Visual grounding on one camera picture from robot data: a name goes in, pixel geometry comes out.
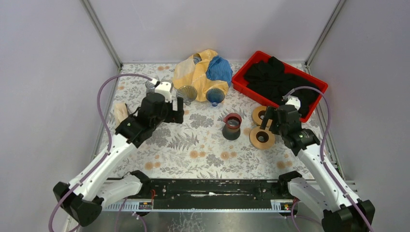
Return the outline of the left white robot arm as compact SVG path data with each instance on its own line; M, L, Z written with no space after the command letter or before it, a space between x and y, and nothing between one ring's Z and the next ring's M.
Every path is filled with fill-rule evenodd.
M70 215L81 227L90 225L102 209L117 200L135 195L143 199L149 195L148 183L135 176L121 179L103 189L104 182L126 155L149 139L162 123L183 123L184 100L177 98L177 110L160 93L142 99L136 115L130 114L115 129L104 149L83 171L68 183L58 182L53 193L58 207Z

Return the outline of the dark glass carafe red rim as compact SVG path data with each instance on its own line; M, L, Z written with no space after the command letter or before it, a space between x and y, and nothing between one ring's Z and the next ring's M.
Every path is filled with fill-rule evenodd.
M223 137L230 141L238 139L241 134L241 116L237 113L230 113L223 119L223 122L225 123L222 128Z

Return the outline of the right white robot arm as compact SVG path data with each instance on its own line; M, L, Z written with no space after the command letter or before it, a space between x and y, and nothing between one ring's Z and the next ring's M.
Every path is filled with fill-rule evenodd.
M300 114L294 105L267 107L261 129L269 128L282 137L287 148L304 163L316 183L317 191L297 172L279 177L278 195L292 196L303 202L321 220L326 232L372 232L371 222L375 207L363 201L348 186L324 155L324 146L316 134L302 127Z

